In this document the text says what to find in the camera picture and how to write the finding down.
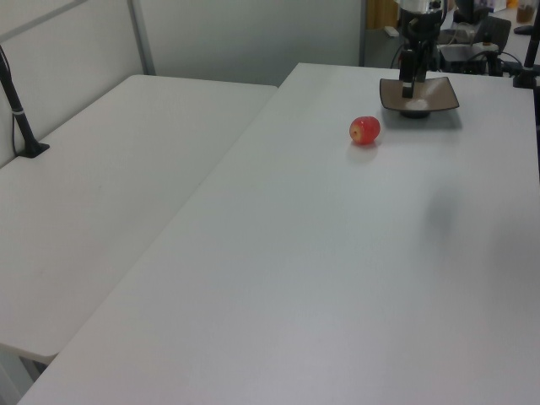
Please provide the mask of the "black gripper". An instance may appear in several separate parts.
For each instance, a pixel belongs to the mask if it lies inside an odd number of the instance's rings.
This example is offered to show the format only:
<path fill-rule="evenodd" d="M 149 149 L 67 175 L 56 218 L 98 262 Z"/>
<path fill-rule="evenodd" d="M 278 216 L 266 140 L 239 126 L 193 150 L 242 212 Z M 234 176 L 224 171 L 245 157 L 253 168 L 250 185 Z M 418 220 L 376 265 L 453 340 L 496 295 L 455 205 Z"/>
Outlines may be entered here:
<path fill-rule="evenodd" d="M 438 39 L 442 24 L 442 10 L 438 8 L 410 11 L 402 8 L 400 21 L 406 50 L 401 52 L 399 80 L 402 82 L 402 97 L 412 99 L 414 82 L 425 81 L 426 49 Z"/>

